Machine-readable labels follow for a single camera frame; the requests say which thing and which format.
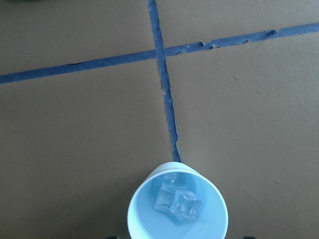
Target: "blue tape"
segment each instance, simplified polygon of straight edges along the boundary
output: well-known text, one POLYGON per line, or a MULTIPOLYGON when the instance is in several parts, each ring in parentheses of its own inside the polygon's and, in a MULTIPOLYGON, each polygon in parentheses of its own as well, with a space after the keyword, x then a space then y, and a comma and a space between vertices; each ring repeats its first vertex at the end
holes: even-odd
POLYGON ((302 35, 319 31, 319 23, 282 28, 279 31, 268 30, 251 34, 239 35, 216 39, 207 43, 195 42, 186 45, 173 46, 165 49, 166 56, 173 56, 179 53, 191 53, 196 51, 210 50, 213 48, 227 47, 245 44, 248 42, 264 41, 280 37, 302 35))
POLYGON ((155 0, 149 0, 149 13, 151 17, 152 31, 156 49, 156 55, 159 65, 159 75, 161 79, 161 85, 164 90, 164 103, 166 110, 166 117, 168 123, 168 131, 171 138, 171 149, 173 154, 173 160, 175 162, 181 162, 180 154, 177 147, 178 134, 176 129, 175 113, 173 107, 173 98, 170 92, 169 74, 167 71, 166 55, 164 49, 163 38, 160 30, 159 12, 155 0))
POLYGON ((45 77, 45 76, 54 76, 54 75, 77 72, 77 71, 90 70, 90 69, 95 69, 100 67, 121 65, 125 63, 137 62, 137 61, 145 61, 145 60, 155 59, 155 58, 156 58, 155 50, 150 50, 150 51, 137 52, 137 53, 127 54, 127 55, 113 56, 113 57, 108 57, 103 59, 85 61, 85 62, 76 63, 76 64, 52 66, 47 68, 1 75, 0 84, 29 80, 29 79, 45 77))

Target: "gray surface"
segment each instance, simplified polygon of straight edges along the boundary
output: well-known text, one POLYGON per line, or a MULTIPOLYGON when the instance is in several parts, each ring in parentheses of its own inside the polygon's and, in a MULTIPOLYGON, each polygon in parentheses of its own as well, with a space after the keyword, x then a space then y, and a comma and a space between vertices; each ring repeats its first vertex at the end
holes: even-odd
POLYGON ((228 239, 319 237, 318 39, 168 58, 182 158, 224 196, 228 239))
POLYGON ((319 22, 319 0, 158 0, 166 47, 319 22))
POLYGON ((131 196, 171 161, 156 60, 0 85, 0 98, 0 238, 127 235, 131 196))
POLYGON ((2 0, 0 34, 0 74, 154 49, 145 0, 2 0))

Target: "horizontal blue tape strip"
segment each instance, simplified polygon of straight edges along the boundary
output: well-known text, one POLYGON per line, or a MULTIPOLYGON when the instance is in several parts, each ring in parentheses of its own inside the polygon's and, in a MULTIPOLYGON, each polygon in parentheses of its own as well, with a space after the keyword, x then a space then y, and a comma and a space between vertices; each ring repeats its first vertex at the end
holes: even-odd
POLYGON ((178 134, 176 129, 175 112, 173 106, 173 98, 170 92, 169 74, 167 71, 166 55, 164 50, 163 38, 160 30, 159 12, 155 0, 149 0, 149 14, 151 17, 151 25, 156 48, 156 55, 159 65, 159 75, 161 85, 164 90, 164 104, 166 110, 168 131, 171 139, 171 150, 173 160, 181 162, 180 153, 178 151, 177 140, 178 134))
POLYGON ((75 64, 52 66, 47 68, 1 75, 0 84, 29 80, 29 79, 45 77, 45 76, 54 76, 54 75, 77 72, 77 71, 90 70, 90 69, 107 67, 107 66, 121 65, 125 63, 137 62, 137 61, 145 61, 145 60, 150 60, 155 58, 156 58, 155 50, 150 50, 150 51, 142 51, 142 52, 127 54, 127 55, 113 56, 113 57, 107 57, 107 58, 102 58, 97 60, 85 61, 85 62, 75 63, 75 64))
MULTIPOLYGON (((195 43, 190 43, 190 44, 185 44, 180 46, 168 47, 168 48, 165 48, 164 51, 166 56, 173 56, 181 52, 191 53, 191 52, 204 51, 204 50, 209 50, 209 49, 218 48, 218 47, 227 47, 227 46, 245 44, 247 42, 263 41, 268 39, 302 35, 302 34, 313 33, 313 32, 319 32, 319 23, 287 27, 287 28, 282 28, 279 31, 268 30, 268 31, 245 34, 240 36, 232 36, 232 37, 212 40, 207 43, 195 42, 195 43)), ((156 51, 150 50, 150 51, 143 51, 143 52, 132 53, 127 55, 113 56, 113 57, 108 57, 103 59, 85 61, 85 62, 77 63, 77 64, 66 64, 61 66, 53 66, 53 67, 11 73, 6 75, 1 75, 0 84, 40 78, 45 76, 59 75, 64 73, 83 71, 83 70, 90 70, 90 69, 95 69, 100 67, 121 65, 125 63, 155 59, 156 57, 157 57, 156 51)))

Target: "clear ice cube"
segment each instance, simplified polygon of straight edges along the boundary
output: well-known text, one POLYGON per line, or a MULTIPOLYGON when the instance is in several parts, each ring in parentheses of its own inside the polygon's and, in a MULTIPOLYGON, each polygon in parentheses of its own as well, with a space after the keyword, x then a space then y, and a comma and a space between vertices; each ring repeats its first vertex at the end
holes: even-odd
POLYGON ((167 173, 164 175, 163 185, 166 187, 186 189, 187 174, 186 173, 167 173))
POLYGON ((170 214, 170 207, 175 199, 175 189, 162 186, 154 202, 154 209, 170 214))
POLYGON ((202 201, 192 191, 176 189, 169 211, 182 222, 196 220, 202 201))

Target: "white cup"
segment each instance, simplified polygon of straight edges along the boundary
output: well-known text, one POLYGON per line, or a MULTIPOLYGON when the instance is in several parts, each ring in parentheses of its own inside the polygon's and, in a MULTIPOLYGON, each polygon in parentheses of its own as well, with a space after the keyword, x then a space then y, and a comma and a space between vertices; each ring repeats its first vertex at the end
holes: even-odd
POLYGON ((198 172, 178 162, 157 167, 136 190, 128 210, 128 228, 132 239, 224 239, 227 226, 227 208, 218 189, 198 172), (172 221, 153 208, 157 179, 175 172, 188 174, 192 191, 203 201, 194 222, 172 221))

